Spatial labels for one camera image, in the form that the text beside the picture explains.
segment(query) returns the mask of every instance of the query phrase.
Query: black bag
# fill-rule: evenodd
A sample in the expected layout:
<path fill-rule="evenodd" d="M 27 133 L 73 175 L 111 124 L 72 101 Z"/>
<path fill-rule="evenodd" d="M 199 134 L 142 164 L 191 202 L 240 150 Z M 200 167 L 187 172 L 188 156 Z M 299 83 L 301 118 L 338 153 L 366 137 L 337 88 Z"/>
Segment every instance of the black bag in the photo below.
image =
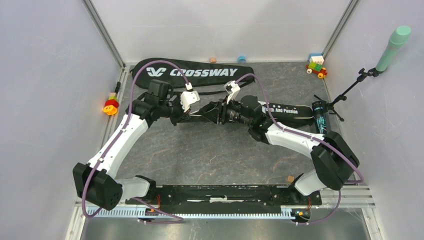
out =
<path fill-rule="evenodd" d="M 235 66 L 217 63 L 204 63 L 196 61 L 184 61 L 167 58 L 148 58 L 137 63 L 132 70 L 132 78 L 147 63 L 155 60 L 165 60 L 177 65 L 189 79 L 193 87 L 224 85 L 229 81 L 235 81 L 245 74 L 253 74 L 253 69 L 249 66 Z M 186 83 L 180 72 L 166 63 L 155 63 L 147 67 L 140 73 L 135 84 L 142 89 L 148 89 L 150 81 L 153 79 L 170 83 L 175 89 L 184 88 Z M 241 80 L 240 87 L 244 87 L 255 81 L 253 76 L 248 76 Z M 225 90 L 212 92 L 199 92 L 199 95 L 212 95 L 224 93 Z"/>

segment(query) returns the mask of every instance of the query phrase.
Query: cylindrical container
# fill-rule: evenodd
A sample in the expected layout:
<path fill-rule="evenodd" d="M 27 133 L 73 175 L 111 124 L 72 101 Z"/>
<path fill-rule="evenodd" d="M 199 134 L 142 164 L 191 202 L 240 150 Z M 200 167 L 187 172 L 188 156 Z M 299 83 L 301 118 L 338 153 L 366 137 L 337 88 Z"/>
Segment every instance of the cylindrical container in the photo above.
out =
<path fill-rule="evenodd" d="M 331 131 L 330 116 L 326 101 L 314 101 L 312 103 L 312 113 L 317 133 L 325 135 L 327 132 Z"/>

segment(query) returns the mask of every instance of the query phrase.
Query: microphone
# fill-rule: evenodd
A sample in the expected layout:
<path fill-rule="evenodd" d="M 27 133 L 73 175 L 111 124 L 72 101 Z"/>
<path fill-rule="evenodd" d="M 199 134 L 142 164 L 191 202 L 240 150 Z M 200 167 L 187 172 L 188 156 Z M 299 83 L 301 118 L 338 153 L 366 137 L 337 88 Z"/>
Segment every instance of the microphone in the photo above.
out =
<path fill-rule="evenodd" d="M 398 50 L 407 43 L 411 34 L 411 28 L 409 26 L 403 25 L 398 28 L 391 34 L 388 39 L 388 45 L 385 48 L 383 55 L 378 61 L 375 70 L 378 72 L 384 72 L 387 66 L 392 62 Z"/>

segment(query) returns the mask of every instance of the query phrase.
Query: green toy block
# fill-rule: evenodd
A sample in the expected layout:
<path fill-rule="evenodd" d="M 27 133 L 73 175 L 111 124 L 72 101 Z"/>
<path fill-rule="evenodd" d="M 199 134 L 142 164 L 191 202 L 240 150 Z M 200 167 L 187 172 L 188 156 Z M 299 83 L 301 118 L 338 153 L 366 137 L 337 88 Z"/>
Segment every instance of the green toy block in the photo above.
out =
<path fill-rule="evenodd" d="M 112 99 L 118 102 L 118 98 L 116 96 L 110 96 L 108 100 L 112 100 Z"/>

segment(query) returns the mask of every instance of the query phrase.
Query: toy car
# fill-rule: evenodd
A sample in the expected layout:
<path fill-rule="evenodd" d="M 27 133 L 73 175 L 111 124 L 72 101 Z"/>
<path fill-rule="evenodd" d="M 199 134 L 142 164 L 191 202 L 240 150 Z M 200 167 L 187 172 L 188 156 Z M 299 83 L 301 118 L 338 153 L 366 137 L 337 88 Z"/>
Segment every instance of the toy car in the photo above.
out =
<path fill-rule="evenodd" d="M 306 73 L 314 73 L 318 76 L 319 79 L 325 78 L 327 76 L 326 68 L 316 62 L 311 62 L 306 65 Z"/>

